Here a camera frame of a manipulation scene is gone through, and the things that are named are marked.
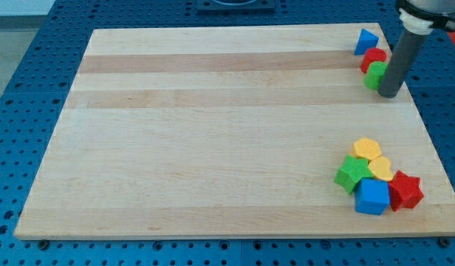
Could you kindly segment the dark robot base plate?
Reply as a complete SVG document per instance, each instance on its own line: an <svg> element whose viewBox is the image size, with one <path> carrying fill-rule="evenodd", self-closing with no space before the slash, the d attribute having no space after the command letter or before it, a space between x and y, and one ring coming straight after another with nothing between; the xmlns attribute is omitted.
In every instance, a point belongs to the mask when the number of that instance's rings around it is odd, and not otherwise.
<svg viewBox="0 0 455 266"><path fill-rule="evenodd" d="M273 11L274 0L196 0L197 12Z"/></svg>

